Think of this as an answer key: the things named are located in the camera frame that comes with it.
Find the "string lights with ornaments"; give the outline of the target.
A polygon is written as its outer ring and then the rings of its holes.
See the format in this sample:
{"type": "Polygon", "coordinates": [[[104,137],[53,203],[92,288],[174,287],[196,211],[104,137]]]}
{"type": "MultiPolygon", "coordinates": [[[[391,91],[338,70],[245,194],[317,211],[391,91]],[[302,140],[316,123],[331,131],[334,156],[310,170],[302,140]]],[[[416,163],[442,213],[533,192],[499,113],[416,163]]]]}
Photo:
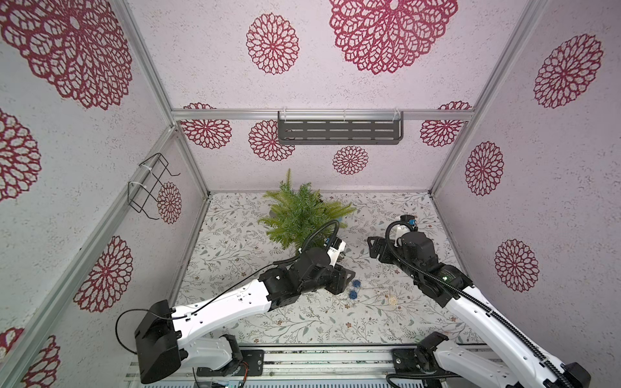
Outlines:
{"type": "Polygon", "coordinates": [[[388,294],[374,288],[367,289],[358,279],[353,280],[348,291],[348,299],[352,302],[365,302],[367,304],[379,304],[396,307],[399,299],[395,295],[388,294]]]}

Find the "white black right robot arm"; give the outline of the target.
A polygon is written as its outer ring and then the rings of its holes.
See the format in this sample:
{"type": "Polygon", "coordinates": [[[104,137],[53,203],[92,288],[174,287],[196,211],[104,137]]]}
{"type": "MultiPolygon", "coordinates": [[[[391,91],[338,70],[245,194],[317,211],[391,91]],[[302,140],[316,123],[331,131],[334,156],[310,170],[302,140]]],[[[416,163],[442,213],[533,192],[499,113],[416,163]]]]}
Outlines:
{"type": "Polygon", "coordinates": [[[472,280],[453,265],[440,262],[424,233],[404,230],[392,239],[369,237],[370,257],[393,264],[413,284],[460,318],[500,362],[492,362],[434,332],[417,345],[416,379],[457,376],[479,387],[588,387],[590,373],[579,363],[565,363],[546,351],[500,313],[472,280]]]}

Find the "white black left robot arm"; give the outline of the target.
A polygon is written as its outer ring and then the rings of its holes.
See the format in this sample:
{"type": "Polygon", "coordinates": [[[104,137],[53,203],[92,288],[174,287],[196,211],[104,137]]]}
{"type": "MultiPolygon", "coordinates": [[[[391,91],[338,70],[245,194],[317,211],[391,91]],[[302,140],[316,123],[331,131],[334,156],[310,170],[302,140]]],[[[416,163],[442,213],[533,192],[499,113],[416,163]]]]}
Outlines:
{"type": "Polygon", "coordinates": [[[237,339],[207,334],[243,318],[291,305],[303,295],[324,289],[342,294],[355,273],[338,264],[334,249],[311,248],[292,263],[280,263],[249,283],[185,306],[156,302],[134,332],[140,381],[157,383],[182,368],[210,370],[229,376],[241,369],[244,357],[237,339]]]}

